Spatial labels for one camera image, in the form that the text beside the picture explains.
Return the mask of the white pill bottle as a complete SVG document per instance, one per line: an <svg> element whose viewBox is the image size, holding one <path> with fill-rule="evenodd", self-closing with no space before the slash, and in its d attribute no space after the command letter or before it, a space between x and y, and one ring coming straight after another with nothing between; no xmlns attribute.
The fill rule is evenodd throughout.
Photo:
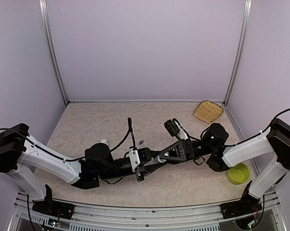
<svg viewBox="0 0 290 231"><path fill-rule="evenodd" d="M106 139L102 139L102 140L101 140L101 143L104 143L104 144L107 144L107 145L108 145L108 142L107 142Z"/></svg>
<svg viewBox="0 0 290 231"><path fill-rule="evenodd" d="M163 160L163 159L161 159L159 156L157 156L157 157L154 158L154 162L155 162L155 163L164 163L165 160Z"/></svg>

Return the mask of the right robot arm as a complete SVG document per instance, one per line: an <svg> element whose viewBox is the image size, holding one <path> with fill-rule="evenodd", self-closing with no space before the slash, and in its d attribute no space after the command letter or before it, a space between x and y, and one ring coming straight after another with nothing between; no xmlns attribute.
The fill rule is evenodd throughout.
<svg viewBox="0 0 290 231"><path fill-rule="evenodd" d="M233 146L225 145L227 138L224 127L212 123L201 140L181 139L162 150L157 159L177 164L209 154L207 165L215 172L222 172L258 156L274 154L272 161L249 185L247 195L237 202L237 210L246 214L255 207L255 200L290 171L290 125L276 118L265 130Z"/></svg>

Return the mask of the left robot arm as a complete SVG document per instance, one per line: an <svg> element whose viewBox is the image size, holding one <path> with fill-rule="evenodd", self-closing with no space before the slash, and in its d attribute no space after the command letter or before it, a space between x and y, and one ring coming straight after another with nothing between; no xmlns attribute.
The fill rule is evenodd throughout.
<svg viewBox="0 0 290 231"><path fill-rule="evenodd" d="M122 158L114 159L112 149L102 142L86 149L82 157L70 158L43 145L28 130L24 123L0 128L0 173L12 178L48 214L58 210L58 203L53 200L51 187L40 182L30 167L50 173L77 189L89 190L98 188L100 181L112 185L132 175L143 181L167 164L151 163L159 152L135 146Z"/></svg>

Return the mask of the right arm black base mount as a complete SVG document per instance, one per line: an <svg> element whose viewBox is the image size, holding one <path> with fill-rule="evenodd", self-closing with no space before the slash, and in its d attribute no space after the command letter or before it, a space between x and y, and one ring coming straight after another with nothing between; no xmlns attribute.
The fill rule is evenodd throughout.
<svg viewBox="0 0 290 231"><path fill-rule="evenodd" d="M223 219L251 214L263 209L260 199L244 194L239 200L220 205Z"/></svg>

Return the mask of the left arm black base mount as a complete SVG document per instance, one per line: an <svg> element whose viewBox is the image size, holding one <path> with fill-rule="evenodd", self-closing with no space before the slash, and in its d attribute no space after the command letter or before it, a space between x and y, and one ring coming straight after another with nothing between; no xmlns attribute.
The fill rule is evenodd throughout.
<svg viewBox="0 0 290 231"><path fill-rule="evenodd" d="M71 203L56 201L52 198L52 193L47 192L42 201L33 201L32 209L41 214L71 220L75 206Z"/></svg>

